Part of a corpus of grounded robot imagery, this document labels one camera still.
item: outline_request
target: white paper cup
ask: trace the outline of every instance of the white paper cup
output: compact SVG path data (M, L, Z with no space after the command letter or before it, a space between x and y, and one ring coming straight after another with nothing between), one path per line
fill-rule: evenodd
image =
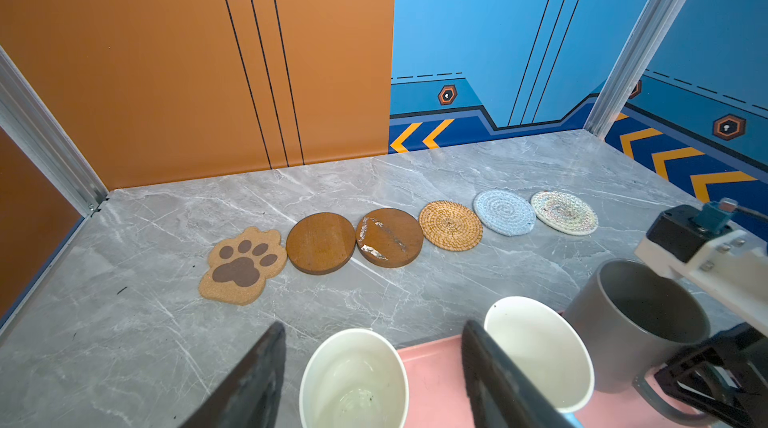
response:
M589 402L592 360L552 308L525 297L501 299L485 315L485 330L557 411L571 413Z
M397 351L363 328L332 335L306 365L299 414L303 428L402 428L408 376Z

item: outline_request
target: paw print coaster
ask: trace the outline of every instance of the paw print coaster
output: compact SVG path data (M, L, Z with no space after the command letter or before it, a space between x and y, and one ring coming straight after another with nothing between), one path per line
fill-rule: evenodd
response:
M200 281L200 295L233 305L253 303L266 280L276 277L287 260L279 231L249 227L234 239L220 241L210 252L210 270Z

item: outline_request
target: coaster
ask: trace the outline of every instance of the coaster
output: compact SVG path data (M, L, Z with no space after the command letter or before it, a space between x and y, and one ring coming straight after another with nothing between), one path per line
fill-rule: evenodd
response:
M385 269L408 265L422 250L424 234L415 218L398 209L373 210L357 226L363 258Z
M445 200L429 203L418 215L424 236L441 249L469 250L482 240L482 223L459 203Z
M506 236L530 233L536 221L531 204L508 190L479 193L472 207L485 226Z
M288 258L310 275L340 269L355 251L352 223L336 213L315 213L296 223L286 240Z
M253 303L266 280L276 277L287 259L279 231L251 226L233 239L220 241L210 252L210 270L200 281L200 295L233 305Z
M598 216L582 199L569 193L539 192L531 197L538 219L569 235L589 235L598 229Z

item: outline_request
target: woven rattan coaster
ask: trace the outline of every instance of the woven rattan coaster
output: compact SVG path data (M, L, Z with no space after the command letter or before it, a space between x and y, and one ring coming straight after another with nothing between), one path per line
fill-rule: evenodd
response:
M598 216L582 199L569 193L539 192L531 197L538 219L569 235L589 235L598 229Z
M508 190L486 190L472 207L485 226L506 236L530 233L536 220L531 204Z
M464 251L482 240L482 223L459 203L445 200L429 203L418 215L424 236L441 249Z

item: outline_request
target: wooden coaster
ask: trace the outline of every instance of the wooden coaster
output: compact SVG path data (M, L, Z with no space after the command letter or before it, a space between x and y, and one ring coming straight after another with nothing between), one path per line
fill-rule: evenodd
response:
M355 250L352 223L336 213L315 213L296 223L286 240L288 258L310 275L340 269Z
M373 210L357 225L357 248L374 265L396 269L422 250L424 234L415 218L398 209Z
M432 202L418 215L424 236L441 249L464 251L482 240L482 223L471 211L459 203L445 200Z
M233 305L253 303L266 280L276 277L287 260L279 231L251 226L233 239L220 241L210 252L210 270L200 281L200 295Z

